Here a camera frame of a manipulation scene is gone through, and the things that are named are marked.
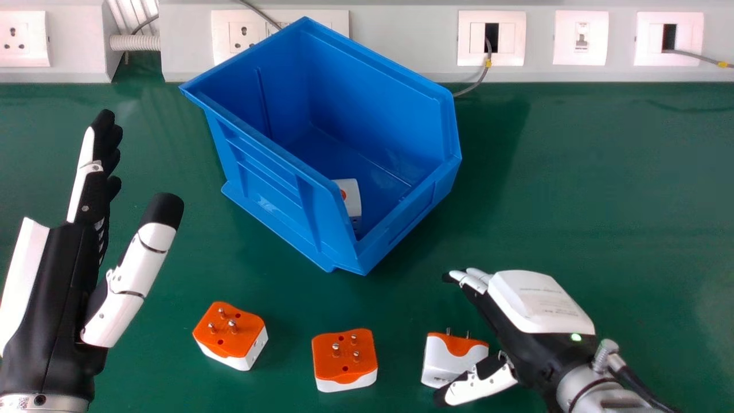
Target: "storage bin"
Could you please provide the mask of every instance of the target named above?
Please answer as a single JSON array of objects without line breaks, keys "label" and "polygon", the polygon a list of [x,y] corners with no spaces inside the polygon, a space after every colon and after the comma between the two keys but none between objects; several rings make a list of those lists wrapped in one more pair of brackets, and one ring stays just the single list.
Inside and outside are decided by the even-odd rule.
[{"label": "storage bin", "polygon": [[[454,183],[444,87],[302,18],[181,85],[204,109],[222,192],[326,271],[367,274]],[[356,179],[352,228],[333,179]]]}]

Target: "wall plate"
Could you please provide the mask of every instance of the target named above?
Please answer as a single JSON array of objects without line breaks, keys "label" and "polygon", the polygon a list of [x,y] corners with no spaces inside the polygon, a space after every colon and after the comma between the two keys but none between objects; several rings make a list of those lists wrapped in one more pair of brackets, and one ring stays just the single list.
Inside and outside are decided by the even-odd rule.
[{"label": "wall plate", "polygon": [[[263,10],[285,27],[303,16],[349,37],[348,10]],[[214,64],[237,55],[277,30],[252,10],[212,10],[211,40]]]},{"label": "wall plate", "polygon": [[51,66],[46,33],[44,10],[0,10],[0,68]]},{"label": "wall plate", "polygon": [[609,12],[556,11],[554,65],[604,66],[609,43]]},{"label": "wall plate", "polygon": [[638,12],[635,66],[698,66],[700,61],[693,57],[662,53],[664,24],[677,25],[677,50],[701,54],[702,12]]},{"label": "wall plate", "polygon": [[499,24],[497,52],[492,66],[525,64],[525,12],[495,10],[460,10],[457,65],[483,66],[485,24]]}]

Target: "screw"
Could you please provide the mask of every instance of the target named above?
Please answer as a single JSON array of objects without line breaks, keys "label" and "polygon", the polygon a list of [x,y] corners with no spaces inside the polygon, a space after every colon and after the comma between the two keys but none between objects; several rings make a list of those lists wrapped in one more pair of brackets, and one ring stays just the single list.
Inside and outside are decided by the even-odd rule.
[{"label": "screw", "polygon": [[592,363],[594,373],[604,374],[609,366],[609,355],[615,353],[619,353],[618,344],[610,339],[601,340],[596,356],[594,356],[594,362]]}]

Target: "gray cable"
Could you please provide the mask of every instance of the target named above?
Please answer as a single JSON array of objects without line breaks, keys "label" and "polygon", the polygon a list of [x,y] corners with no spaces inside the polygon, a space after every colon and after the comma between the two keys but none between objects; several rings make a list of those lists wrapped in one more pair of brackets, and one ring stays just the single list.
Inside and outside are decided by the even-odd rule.
[{"label": "gray cable", "polygon": [[268,16],[267,14],[263,13],[262,11],[260,11],[260,9],[258,9],[255,6],[253,6],[252,4],[250,4],[246,0],[237,0],[237,1],[239,1],[240,3],[242,3],[248,9],[252,10],[253,12],[255,12],[257,15],[259,15],[260,17],[262,17],[268,23],[270,23],[273,26],[275,26],[276,29],[280,30],[280,25],[278,23],[275,23],[275,20],[273,20],[272,18],[270,18],[270,16]]},{"label": "gray cable", "polygon": [[130,34],[136,35],[143,27],[147,26],[148,24],[153,23],[156,20],[158,20],[158,15],[152,15],[147,20],[143,21],[141,24],[138,24],[137,27],[133,29],[132,32],[130,32]]},{"label": "gray cable", "polygon": [[682,51],[682,50],[663,50],[663,53],[680,54],[681,56],[693,57],[694,59],[698,59],[698,60],[701,60],[703,62],[710,63],[712,65],[717,65],[720,68],[734,69],[734,65],[731,64],[731,63],[726,63],[726,62],[722,62],[721,60],[711,59],[710,57],[701,56],[700,54],[691,53],[689,51]]},{"label": "gray cable", "polygon": [[[484,39],[484,44],[487,45],[487,50],[488,50],[488,52],[487,52],[487,62],[491,62],[492,61],[492,43],[490,43],[490,39],[486,39],[485,38]],[[460,90],[460,91],[458,91],[456,93],[453,93],[453,96],[456,98],[456,97],[459,97],[461,95],[465,95],[466,93],[469,93],[472,90],[476,89],[479,85],[482,84],[482,82],[484,81],[484,77],[487,75],[487,72],[489,70],[490,70],[490,68],[487,67],[487,63],[485,63],[484,64],[484,70],[482,71],[481,76],[479,76],[479,79],[477,79],[476,82],[474,82],[471,86],[467,87],[466,89],[463,89],[463,90]]]}]

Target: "orange and white travel adapter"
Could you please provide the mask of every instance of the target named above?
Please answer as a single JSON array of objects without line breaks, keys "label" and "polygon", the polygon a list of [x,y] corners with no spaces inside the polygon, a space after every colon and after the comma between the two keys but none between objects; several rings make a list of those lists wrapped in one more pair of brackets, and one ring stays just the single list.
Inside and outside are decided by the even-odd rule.
[{"label": "orange and white travel adapter", "polygon": [[428,333],[421,383],[435,389],[443,387],[489,353],[490,346],[469,338],[469,333],[466,338],[452,336],[450,329],[446,329],[446,334]]},{"label": "orange and white travel adapter", "polygon": [[252,368],[268,343],[262,318],[221,301],[209,307],[193,334],[207,357],[241,371]]},{"label": "orange and white travel adapter", "polygon": [[311,340],[313,373],[320,392],[342,392],[377,380],[377,352],[367,328],[320,334]]}]

